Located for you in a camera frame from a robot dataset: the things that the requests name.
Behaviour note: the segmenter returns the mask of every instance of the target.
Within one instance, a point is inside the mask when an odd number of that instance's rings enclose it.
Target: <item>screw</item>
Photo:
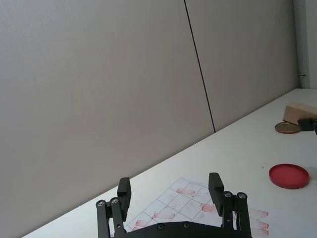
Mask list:
[[[189,228],[189,223],[188,222],[184,223],[184,228],[186,228],[186,229]]]
[[[243,193],[239,193],[239,195],[238,195],[240,198],[246,198],[246,195],[245,194],[243,194]]]
[[[111,200],[111,203],[117,203],[117,202],[118,202],[117,198],[114,198],[113,200]]]
[[[225,197],[231,197],[231,193],[230,193],[230,192],[226,192],[226,193],[224,194],[224,196],[225,196]]]
[[[163,224],[161,224],[161,223],[160,223],[160,224],[158,224],[158,229],[159,229],[159,230],[164,230],[164,225],[163,225]]]

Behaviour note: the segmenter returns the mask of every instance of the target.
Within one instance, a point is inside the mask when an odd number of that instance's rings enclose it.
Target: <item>red disc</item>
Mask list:
[[[298,189],[309,184],[308,172],[297,165],[275,165],[269,170],[268,174],[273,184],[283,188]]]

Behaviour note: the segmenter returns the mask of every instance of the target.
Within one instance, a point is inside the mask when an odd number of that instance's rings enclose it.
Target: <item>white table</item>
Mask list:
[[[271,211],[286,211],[315,223],[317,136],[312,131],[284,135],[274,130],[282,121],[285,106],[293,101],[317,107],[317,90],[296,89],[132,178],[127,222],[178,178],[207,184],[209,172],[218,172],[225,190],[247,193],[249,204],[260,204]],[[310,184],[298,190],[272,184],[268,170],[280,163],[306,168],[312,177]],[[25,238],[97,238],[95,203],[100,199],[109,201],[116,196],[116,190],[117,187],[92,199]]]

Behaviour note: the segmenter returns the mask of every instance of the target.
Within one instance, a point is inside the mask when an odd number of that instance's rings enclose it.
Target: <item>round lid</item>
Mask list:
[[[273,184],[283,188],[298,189],[309,184],[308,172],[297,165],[275,165],[269,170],[268,174]]]
[[[295,133],[301,132],[301,129],[298,125],[285,122],[285,121],[276,124],[275,130],[283,134],[295,134]]]

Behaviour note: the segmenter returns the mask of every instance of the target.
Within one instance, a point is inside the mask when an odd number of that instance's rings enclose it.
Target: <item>wooden object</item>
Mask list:
[[[302,104],[290,103],[286,106],[283,120],[298,125],[299,119],[317,119],[317,108]]]

